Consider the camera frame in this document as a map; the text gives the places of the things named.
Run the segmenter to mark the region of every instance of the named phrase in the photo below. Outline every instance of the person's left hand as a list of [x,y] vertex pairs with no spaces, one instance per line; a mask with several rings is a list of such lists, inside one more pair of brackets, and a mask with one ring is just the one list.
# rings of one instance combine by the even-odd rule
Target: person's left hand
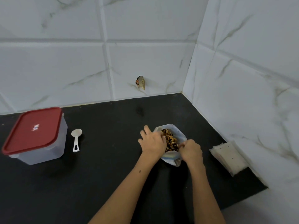
[[147,125],[144,126],[144,131],[140,132],[142,139],[138,139],[142,148],[142,153],[146,155],[147,159],[157,162],[159,158],[165,153],[166,138],[162,137],[162,132],[151,132]]

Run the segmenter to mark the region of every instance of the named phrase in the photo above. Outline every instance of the person's left arm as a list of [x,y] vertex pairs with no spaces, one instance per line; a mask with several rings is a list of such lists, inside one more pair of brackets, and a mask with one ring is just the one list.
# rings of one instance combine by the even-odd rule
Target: person's left arm
[[140,134],[143,139],[139,139],[138,142],[142,154],[135,167],[88,224],[131,222],[148,174],[166,149],[165,137],[162,138],[159,132],[152,133],[148,126],[144,126],[144,131]]

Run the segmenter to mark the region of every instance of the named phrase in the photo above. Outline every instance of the forearm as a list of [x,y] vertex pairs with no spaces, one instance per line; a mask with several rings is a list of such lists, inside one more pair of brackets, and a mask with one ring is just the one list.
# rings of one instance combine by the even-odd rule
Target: forearm
[[133,170],[122,181],[89,224],[130,223],[142,187],[154,163],[141,155]]
[[189,166],[192,177],[195,224],[223,224],[225,220],[211,190],[204,165]]

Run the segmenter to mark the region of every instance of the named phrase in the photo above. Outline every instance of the white plastic spoon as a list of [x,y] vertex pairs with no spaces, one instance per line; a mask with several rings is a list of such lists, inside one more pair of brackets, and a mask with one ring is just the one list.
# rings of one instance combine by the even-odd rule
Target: white plastic spoon
[[78,137],[80,137],[82,134],[81,129],[75,129],[72,131],[71,135],[75,138],[73,152],[79,152],[79,145],[78,145]]

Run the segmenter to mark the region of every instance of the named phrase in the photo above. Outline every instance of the red lid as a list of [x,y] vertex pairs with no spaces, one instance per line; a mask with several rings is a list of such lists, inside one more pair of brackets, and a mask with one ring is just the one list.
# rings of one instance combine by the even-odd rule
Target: red lid
[[23,113],[6,139],[2,153],[12,155],[51,145],[58,137],[61,116],[59,107]]

